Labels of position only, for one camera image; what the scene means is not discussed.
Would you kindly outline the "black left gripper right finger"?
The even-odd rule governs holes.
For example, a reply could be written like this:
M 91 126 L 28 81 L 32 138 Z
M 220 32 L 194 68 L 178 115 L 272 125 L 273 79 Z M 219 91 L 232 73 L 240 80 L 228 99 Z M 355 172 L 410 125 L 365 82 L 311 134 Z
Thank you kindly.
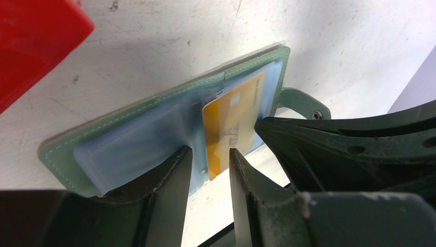
M 229 151 L 237 246 L 435 246 L 435 210 L 396 192 L 293 193 Z

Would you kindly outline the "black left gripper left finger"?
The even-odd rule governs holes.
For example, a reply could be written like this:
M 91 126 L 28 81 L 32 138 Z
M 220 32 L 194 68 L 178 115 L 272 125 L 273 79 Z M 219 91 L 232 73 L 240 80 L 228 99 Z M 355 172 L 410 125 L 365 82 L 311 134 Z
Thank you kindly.
M 180 246 L 192 149 L 102 197 L 1 191 L 1 246 Z

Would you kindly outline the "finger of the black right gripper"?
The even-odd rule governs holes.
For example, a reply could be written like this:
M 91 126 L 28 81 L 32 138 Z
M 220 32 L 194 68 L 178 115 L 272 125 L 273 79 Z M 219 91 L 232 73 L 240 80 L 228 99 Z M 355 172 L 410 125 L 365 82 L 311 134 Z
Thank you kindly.
M 435 102 L 357 119 L 267 117 L 255 130 L 296 191 L 435 192 Z

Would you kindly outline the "green leather card holder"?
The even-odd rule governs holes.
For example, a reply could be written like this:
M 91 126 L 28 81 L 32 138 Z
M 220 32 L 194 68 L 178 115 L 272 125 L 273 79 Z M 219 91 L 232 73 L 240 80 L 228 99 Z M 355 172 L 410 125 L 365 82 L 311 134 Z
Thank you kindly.
M 214 174 L 207 164 L 203 109 L 262 73 L 258 119 L 288 108 L 306 119 L 330 119 L 330 109 L 298 89 L 284 87 L 290 48 L 274 46 L 219 67 L 158 95 L 76 126 L 41 143 L 38 157 L 67 190 L 102 196 L 164 162 L 179 147 L 193 150 L 190 193 Z

